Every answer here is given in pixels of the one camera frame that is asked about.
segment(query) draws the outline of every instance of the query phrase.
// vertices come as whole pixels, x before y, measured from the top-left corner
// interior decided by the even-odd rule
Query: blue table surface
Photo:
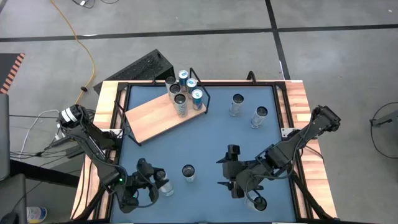
[[[124,214],[114,198],[113,223],[187,223],[187,222],[292,222],[294,208],[289,181],[263,180],[259,191],[267,200],[263,212],[251,210],[243,198],[231,197],[231,192],[219,181],[223,177],[222,159],[228,144],[241,147],[240,161],[252,160],[270,144],[280,141],[274,96],[270,86],[231,86],[206,88],[211,95],[208,114],[201,114],[142,144],[141,147],[124,138],[120,165],[129,174],[136,171],[138,159],[145,158],[154,167],[165,169],[174,187],[174,194],[166,197],[160,192],[158,201],[149,208],[137,208]],[[164,86],[134,86],[128,108],[132,109],[166,93]],[[237,117],[228,113],[232,96],[240,93],[244,104]],[[258,106],[265,106],[268,115],[259,129],[250,127],[250,119]],[[195,167],[196,179],[185,181],[182,167]],[[150,203],[148,190],[139,191],[140,205]]]

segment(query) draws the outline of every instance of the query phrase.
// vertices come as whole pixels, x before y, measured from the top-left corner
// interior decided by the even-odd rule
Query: wooden tray
[[[169,94],[166,93],[143,105],[126,112],[134,137],[138,143],[142,143],[174,126],[177,126],[206,111],[202,103],[201,110],[194,110],[192,100],[187,97],[188,114],[181,118],[178,116]]]

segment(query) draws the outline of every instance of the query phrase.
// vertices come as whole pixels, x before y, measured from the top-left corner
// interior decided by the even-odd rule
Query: black box
[[[173,65],[155,49],[106,80],[165,80],[171,75],[175,76]],[[102,82],[94,86],[97,94],[101,87]]]

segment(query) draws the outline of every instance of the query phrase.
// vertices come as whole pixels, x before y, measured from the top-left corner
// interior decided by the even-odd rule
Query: table leg
[[[24,174],[27,179],[39,180],[51,184],[77,187],[79,177],[56,170],[33,166],[25,162],[10,160],[10,175]]]

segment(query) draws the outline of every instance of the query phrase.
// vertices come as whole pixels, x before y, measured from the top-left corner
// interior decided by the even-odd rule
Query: yellow cable
[[[84,46],[84,44],[82,44],[79,40],[79,38],[77,38],[77,35],[75,33],[75,31],[73,30],[72,26],[70,25],[68,19],[63,15],[63,13],[61,12],[61,10],[57,7],[57,5],[53,2],[53,0],[50,0],[51,4],[54,5],[54,7],[58,10],[58,12],[61,14],[61,16],[63,17],[63,19],[67,22],[67,24],[69,25],[70,29],[73,32],[73,35],[75,36],[76,41],[87,51],[88,55],[90,56],[91,59],[91,63],[93,64],[93,73],[91,74],[90,79],[88,80],[88,82],[86,83],[85,87],[87,88],[87,86],[91,83],[91,81],[93,80],[93,78],[95,77],[95,64],[94,64],[94,59],[93,56],[91,56],[90,51],[88,51],[87,47]],[[83,95],[84,91],[82,90],[75,102],[75,104],[77,104],[80,101],[81,96]]]

